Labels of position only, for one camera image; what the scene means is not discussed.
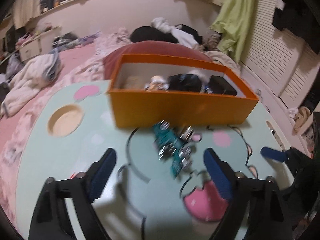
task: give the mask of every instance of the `blue gripper pad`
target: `blue gripper pad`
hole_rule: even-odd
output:
[[[220,165],[213,158],[210,151],[212,149],[206,149],[204,151],[203,159],[204,165],[210,174],[212,181],[214,182],[220,196],[226,200],[232,199],[232,184],[229,179],[225,176]]]
[[[100,198],[102,191],[116,166],[117,155],[114,149],[109,148],[102,158],[91,165],[87,174],[90,174],[90,170],[93,169],[90,180],[90,186],[88,188],[89,199],[93,202],[95,199]]]
[[[261,155],[264,158],[269,158],[269,159],[273,159],[276,160],[278,162],[286,162],[288,160],[288,155],[286,152],[281,152],[275,149],[271,149],[269,147],[263,147],[260,150]]]

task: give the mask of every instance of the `red pillow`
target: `red pillow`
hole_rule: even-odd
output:
[[[123,54],[169,55],[212,62],[212,60],[207,55],[197,50],[189,49],[180,44],[174,44],[164,41],[141,41],[121,47],[110,53],[103,59],[105,80],[110,79],[110,76],[114,68],[116,67],[118,59]]]

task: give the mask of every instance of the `pink cartoon face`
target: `pink cartoon face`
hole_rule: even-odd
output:
[[[192,174],[181,189],[188,213],[197,220],[215,222],[223,218],[228,201],[223,199],[212,180],[204,180],[204,172]]]
[[[73,95],[75,101],[82,101],[86,97],[95,96],[100,93],[100,88],[95,85],[87,85],[80,87],[77,92]]]

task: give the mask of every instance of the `white blanket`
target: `white blanket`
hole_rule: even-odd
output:
[[[240,77],[241,66],[235,63],[228,55],[221,51],[207,51],[204,52],[204,54],[211,58],[212,61],[229,67],[238,77]]]
[[[39,55],[14,76],[9,83],[10,92],[1,104],[0,118],[4,114],[7,117],[15,115],[56,78],[62,68],[56,57],[55,54]]]
[[[179,44],[184,45],[190,49],[197,49],[198,42],[194,39],[193,35],[177,29],[174,26],[170,26],[165,18],[154,18],[151,22],[151,26],[160,30],[163,33],[171,33]]]

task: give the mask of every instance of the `pink dot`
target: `pink dot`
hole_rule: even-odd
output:
[[[83,100],[88,96],[94,96],[98,94],[100,88],[96,85],[86,85],[80,87],[77,92],[73,95],[74,100]]]
[[[185,196],[183,202],[188,212],[201,221],[221,220],[228,207],[228,201],[221,198],[212,180],[205,182],[203,189],[196,188]]]
[[[214,131],[213,132],[213,142],[219,147],[229,147],[231,144],[230,136],[224,131]]]

